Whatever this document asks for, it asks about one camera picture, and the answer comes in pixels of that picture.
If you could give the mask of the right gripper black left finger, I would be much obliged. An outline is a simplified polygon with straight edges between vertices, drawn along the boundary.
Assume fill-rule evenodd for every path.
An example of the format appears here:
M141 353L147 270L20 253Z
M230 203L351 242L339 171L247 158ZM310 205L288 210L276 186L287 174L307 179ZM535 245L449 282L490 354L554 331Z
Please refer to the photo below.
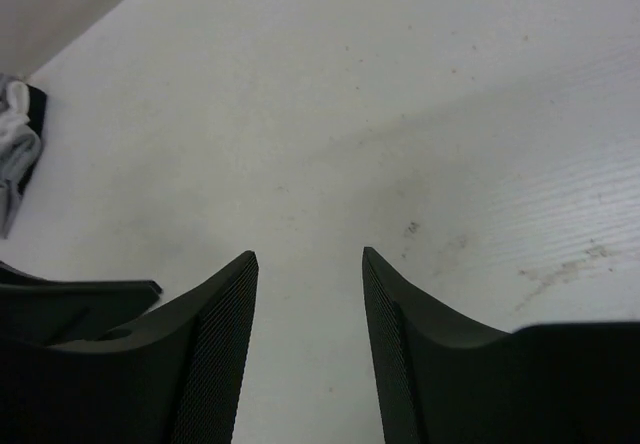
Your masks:
M99 337L1 336L5 443L228 443L258 284L240 254L187 293Z

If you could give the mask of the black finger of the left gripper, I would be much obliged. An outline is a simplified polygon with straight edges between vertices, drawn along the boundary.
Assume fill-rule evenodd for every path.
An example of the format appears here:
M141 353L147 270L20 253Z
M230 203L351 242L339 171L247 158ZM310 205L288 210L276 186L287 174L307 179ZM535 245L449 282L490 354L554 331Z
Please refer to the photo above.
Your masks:
M38 345L99 337L163 293L152 280L55 281L1 264L1 336Z

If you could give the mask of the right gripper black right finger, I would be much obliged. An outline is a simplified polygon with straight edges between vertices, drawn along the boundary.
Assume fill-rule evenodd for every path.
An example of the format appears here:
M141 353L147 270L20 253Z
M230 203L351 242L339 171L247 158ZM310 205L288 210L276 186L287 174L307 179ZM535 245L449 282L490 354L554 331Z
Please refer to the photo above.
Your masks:
M375 249L363 291L388 443L635 443L639 326L503 332L406 280Z

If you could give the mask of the grey folded tank top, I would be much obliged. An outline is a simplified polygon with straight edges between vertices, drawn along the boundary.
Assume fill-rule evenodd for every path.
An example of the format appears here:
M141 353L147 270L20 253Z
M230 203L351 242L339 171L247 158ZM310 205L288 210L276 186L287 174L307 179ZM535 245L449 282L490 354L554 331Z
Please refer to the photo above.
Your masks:
M15 78L1 77L1 113L6 109L5 87ZM22 196L18 193L18 181L22 174L21 159L24 148L30 144L40 147L39 139L26 124L20 131L8 139L1 137L1 237L6 239L18 209Z

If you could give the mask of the black folded tank top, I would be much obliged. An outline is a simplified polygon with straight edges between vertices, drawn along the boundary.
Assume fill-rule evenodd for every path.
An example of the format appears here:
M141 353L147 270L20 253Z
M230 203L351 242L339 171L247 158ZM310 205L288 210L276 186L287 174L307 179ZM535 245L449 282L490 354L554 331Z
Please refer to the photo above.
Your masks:
M35 133L39 139L40 147L37 148L35 144L30 144L24 148L24 153L21 159L23 165L22 174L18 181L18 193L20 196L24 195L27 185L29 184L33 170L40 158L43 147L43 132L46 118L46 108L48 96L42 90L27 86L29 90L30 104L28 109L29 122L28 127Z

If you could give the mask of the white folded tank top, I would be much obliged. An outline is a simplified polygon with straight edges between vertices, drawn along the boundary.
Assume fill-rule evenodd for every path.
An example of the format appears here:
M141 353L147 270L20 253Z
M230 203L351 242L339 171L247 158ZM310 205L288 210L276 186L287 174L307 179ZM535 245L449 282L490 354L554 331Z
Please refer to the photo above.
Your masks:
M28 122L30 91L27 84L13 80L5 87L6 109L1 113L1 137L8 139Z

